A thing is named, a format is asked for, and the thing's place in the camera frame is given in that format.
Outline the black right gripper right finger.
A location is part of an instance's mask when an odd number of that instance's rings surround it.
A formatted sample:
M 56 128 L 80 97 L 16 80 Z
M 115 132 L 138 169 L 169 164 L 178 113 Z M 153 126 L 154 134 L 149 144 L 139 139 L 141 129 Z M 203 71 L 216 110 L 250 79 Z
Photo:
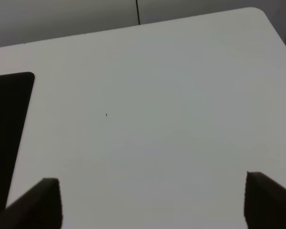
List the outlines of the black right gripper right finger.
M 286 188 L 261 172 L 247 172 L 244 217 L 249 229 L 286 229 Z

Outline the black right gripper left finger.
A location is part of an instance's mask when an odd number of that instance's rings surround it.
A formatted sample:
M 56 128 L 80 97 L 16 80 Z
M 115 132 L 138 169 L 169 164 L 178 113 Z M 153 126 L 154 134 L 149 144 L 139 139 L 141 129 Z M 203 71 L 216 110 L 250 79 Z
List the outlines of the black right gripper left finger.
M 0 213 L 0 229 L 60 229 L 62 202 L 57 178 L 44 178 Z

